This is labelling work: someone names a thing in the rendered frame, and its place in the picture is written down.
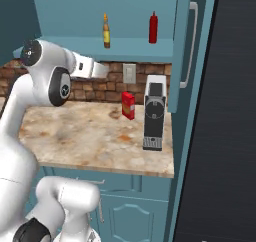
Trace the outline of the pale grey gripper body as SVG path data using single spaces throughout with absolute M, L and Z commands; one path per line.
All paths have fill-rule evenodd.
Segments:
M 109 73 L 109 67 L 101 63 L 95 62 L 92 69 L 92 78 L 106 78 Z

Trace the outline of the teal tall side panel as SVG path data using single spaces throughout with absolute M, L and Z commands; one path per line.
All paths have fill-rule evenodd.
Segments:
M 164 242 L 173 242 L 215 0 L 190 0 L 191 2 L 198 4 L 197 33 L 188 85 L 185 89 L 180 88 L 177 111 L 175 113 L 170 112 L 172 119 L 174 178 L 171 180 Z

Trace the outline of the teal drawer front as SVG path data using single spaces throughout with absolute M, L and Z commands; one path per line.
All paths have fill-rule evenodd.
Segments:
M 76 179 L 76 177 L 94 181 L 102 181 L 105 179 L 105 183 L 99 185 L 103 194 L 164 201 L 169 199 L 171 187 L 170 178 L 56 167 L 42 167 L 42 171 L 45 175 L 62 176 L 74 179 Z

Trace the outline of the amber bottle with yellow label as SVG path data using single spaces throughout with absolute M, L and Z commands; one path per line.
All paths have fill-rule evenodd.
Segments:
M 103 42 L 104 47 L 109 49 L 110 48 L 110 28 L 108 24 L 108 16 L 104 13 L 104 23 L 103 23 Z

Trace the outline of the black fridge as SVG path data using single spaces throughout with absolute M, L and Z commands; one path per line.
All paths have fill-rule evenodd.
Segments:
M 174 242 L 256 242 L 256 0 L 217 0 Z

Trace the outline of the dark teal cabinet door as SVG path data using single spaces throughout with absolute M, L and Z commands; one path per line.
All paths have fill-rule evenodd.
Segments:
M 0 0 L 0 66 L 24 42 L 41 36 L 34 0 Z

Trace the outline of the teal base cabinet door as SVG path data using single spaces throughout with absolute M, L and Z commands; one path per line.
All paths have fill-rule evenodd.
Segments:
M 90 213 L 102 242 L 164 242 L 168 202 L 101 195 L 102 213 Z

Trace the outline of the red squeeze bottle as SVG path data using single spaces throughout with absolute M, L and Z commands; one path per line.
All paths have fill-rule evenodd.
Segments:
M 158 33 L 158 16 L 155 12 L 152 13 L 149 20 L 149 43 L 155 44 L 157 42 Z

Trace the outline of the grey wall outlet plate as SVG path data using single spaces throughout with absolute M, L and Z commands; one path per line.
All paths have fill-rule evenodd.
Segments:
M 123 64 L 123 82 L 125 84 L 136 83 L 136 65 L 135 64 Z

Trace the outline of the teal wall cabinet door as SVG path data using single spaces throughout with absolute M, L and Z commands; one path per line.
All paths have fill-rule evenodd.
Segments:
M 173 43 L 172 74 L 168 98 L 168 111 L 171 113 L 175 113 L 178 106 L 189 6 L 190 0 L 178 0 Z

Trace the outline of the black and silver coffee machine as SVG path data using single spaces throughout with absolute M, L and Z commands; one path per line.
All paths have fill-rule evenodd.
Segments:
M 166 98 L 166 76 L 148 75 L 144 94 L 144 150 L 162 150 Z

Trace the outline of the red carton box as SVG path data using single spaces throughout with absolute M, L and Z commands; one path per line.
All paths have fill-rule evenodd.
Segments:
M 129 120 L 135 116 L 135 97 L 128 92 L 122 93 L 122 114 Z

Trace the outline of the teal open wall cabinet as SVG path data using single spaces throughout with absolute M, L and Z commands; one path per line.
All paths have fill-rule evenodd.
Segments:
M 169 62 L 177 0 L 35 0 L 42 38 L 100 61 Z M 149 20 L 158 16 L 157 42 Z M 104 13 L 110 48 L 104 47 Z

